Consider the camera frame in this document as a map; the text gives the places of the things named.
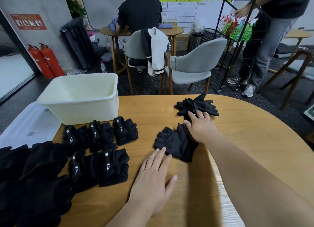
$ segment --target hand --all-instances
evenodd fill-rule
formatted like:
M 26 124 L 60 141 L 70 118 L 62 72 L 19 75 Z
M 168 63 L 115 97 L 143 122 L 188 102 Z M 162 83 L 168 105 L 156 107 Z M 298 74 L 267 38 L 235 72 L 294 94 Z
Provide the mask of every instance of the hand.
M 192 124 L 187 120 L 184 121 L 184 124 L 196 141 L 205 143 L 206 139 L 216 137 L 219 134 L 215 123 L 210 120 L 210 115 L 207 112 L 202 113 L 197 110 L 196 114 L 198 118 L 191 112 L 188 112 L 188 114 Z
M 171 155 L 161 164 L 166 148 L 156 149 L 142 164 L 139 173 L 132 186 L 128 202 L 132 202 L 135 206 L 145 208 L 151 212 L 151 216 L 159 213 L 168 201 L 178 176 L 171 178 L 169 183 L 165 185 L 168 165 Z
M 238 18 L 241 18 L 243 16 L 247 16 L 250 12 L 250 9 L 251 9 L 251 4 L 248 4 L 246 5 L 245 7 L 241 8 L 241 9 L 238 9 L 235 11 L 235 15 L 238 17 Z

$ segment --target white plastic bin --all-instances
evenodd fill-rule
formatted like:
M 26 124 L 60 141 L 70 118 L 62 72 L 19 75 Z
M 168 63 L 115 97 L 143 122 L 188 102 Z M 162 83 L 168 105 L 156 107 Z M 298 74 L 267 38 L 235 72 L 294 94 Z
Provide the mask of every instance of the white plastic bin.
M 118 116 L 118 75 L 79 74 L 53 79 L 37 99 L 65 125 L 113 120 Z

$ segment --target green plant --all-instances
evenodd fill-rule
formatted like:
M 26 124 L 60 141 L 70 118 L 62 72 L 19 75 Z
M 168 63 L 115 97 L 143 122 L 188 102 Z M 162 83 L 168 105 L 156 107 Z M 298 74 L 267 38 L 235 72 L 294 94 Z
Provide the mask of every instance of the green plant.
M 78 3 L 78 1 L 67 0 L 67 4 L 73 19 L 86 15 L 86 10 Z

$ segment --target black t-shirt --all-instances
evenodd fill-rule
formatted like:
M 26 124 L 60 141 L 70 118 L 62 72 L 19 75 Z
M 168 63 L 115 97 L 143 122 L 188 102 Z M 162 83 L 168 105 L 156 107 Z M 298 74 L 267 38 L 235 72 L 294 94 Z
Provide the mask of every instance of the black t-shirt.
M 141 29 L 158 28 L 162 6 L 159 0 L 126 0 L 119 7 L 118 25 L 129 26 L 131 34 Z
M 293 19 L 304 14 L 309 0 L 272 0 L 262 6 L 271 17 L 279 19 Z

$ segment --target person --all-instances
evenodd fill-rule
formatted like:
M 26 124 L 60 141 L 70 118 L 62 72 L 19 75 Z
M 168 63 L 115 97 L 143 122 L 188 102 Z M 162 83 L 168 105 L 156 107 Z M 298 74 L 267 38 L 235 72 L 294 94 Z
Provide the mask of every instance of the person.
M 252 97 L 265 77 L 269 62 L 281 40 L 288 34 L 297 19 L 304 14 L 309 0 L 256 0 L 235 11 L 237 17 L 247 16 L 251 7 L 259 8 L 252 36 L 243 51 L 243 66 L 239 76 L 229 78 L 230 84 L 245 86 L 242 95 Z
M 141 29 L 159 28 L 162 6 L 159 0 L 126 0 L 119 7 L 116 33 L 129 27 L 131 34 Z M 131 59 L 130 67 L 136 67 L 139 73 L 147 67 L 146 60 Z
M 246 227 L 314 226 L 312 206 L 220 134 L 208 113 L 196 113 L 198 118 L 189 112 L 192 123 L 184 123 L 214 158 L 227 194 Z M 143 162 L 128 202 L 106 227 L 144 227 L 161 211 L 178 179 L 175 175 L 165 185 L 171 160 L 168 155 L 162 162 L 165 151 L 157 149 Z

